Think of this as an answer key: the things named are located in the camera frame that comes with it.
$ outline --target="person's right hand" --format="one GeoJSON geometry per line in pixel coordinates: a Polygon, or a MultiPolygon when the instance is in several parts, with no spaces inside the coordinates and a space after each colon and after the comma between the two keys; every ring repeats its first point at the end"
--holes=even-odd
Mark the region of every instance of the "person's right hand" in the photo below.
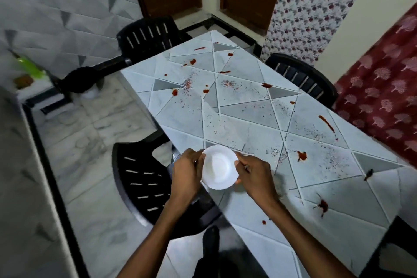
{"type": "Polygon", "coordinates": [[[275,191],[271,166],[255,156],[244,156],[239,152],[235,153],[239,160],[235,161],[234,164],[248,195],[258,205],[266,204],[271,200],[277,201],[278,194],[275,191]]]}

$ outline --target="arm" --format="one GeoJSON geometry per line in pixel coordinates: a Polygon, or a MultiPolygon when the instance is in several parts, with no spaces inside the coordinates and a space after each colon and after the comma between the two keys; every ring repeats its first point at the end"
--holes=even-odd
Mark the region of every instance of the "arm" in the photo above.
{"type": "Polygon", "coordinates": [[[248,195],[275,223],[293,247],[311,278],[353,278],[354,275],[305,228],[303,228],[278,200],[267,162],[236,153],[239,179],[248,195]]]}
{"type": "Polygon", "coordinates": [[[174,226],[201,187],[205,157],[202,151],[188,149],[174,163],[171,196],[151,232],[128,259],[117,278],[156,277],[174,226]]]}

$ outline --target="curtain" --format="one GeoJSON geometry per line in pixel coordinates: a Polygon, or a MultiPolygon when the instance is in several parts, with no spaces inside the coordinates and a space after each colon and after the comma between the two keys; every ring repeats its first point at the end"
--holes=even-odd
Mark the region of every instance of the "curtain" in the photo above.
{"type": "Polygon", "coordinates": [[[417,4],[335,86],[335,112],[417,167],[417,4]]]}

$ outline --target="geometric wallpaper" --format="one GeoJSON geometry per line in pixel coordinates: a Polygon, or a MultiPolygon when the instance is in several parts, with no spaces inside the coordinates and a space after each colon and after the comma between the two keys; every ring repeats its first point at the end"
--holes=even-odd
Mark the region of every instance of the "geometric wallpaper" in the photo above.
{"type": "Polygon", "coordinates": [[[261,59],[284,53],[314,65],[355,0],[277,0],[261,59]]]}
{"type": "Polygon", "coordinates": [[[62,78],[120,55],[117,32],[142,17],[137,0],[0,0],[0,85],[16,74],[7,48],[62,78]]]}

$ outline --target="table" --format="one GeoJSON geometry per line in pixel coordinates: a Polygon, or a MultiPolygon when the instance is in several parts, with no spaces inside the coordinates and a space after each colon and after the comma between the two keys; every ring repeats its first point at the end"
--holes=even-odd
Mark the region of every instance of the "table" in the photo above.
{"type": "MultiPolygon", "coordinates": [[[[222,144],[267,161],[292,215],[355,275],[417,185],[395,154],[217,31],[122,74],[180,152],[222,144]]],[[[270,277],[308,277],[241,186],[209,192],[270,277]]]]}

